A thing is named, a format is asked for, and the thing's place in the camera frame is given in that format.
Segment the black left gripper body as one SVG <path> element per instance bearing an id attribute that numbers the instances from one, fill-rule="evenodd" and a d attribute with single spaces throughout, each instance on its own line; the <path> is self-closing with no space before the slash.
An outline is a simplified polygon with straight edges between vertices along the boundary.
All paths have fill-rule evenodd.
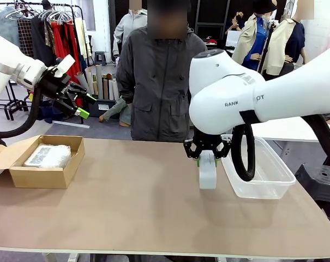
<path id="1" fill-rule="evenodd" d="M 48 98 L 60 99 L 63 97 L 63 91 L 68 86 L 69 81 L 69 75 L 61 73 L 57 67 L 50 67 L 38 82 L 38 89 L 42 95 Z"/>

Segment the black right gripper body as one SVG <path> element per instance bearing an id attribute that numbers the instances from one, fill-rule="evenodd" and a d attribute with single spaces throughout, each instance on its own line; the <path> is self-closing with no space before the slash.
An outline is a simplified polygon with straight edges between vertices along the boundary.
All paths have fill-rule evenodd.
<path id="1" fill-rule="evenodd" d="M 220 135 L 206 134 L 198 129 L 195 129 L 193 143 L 199 150 L 214 151 L 222 143 L 222 139 Z"/>

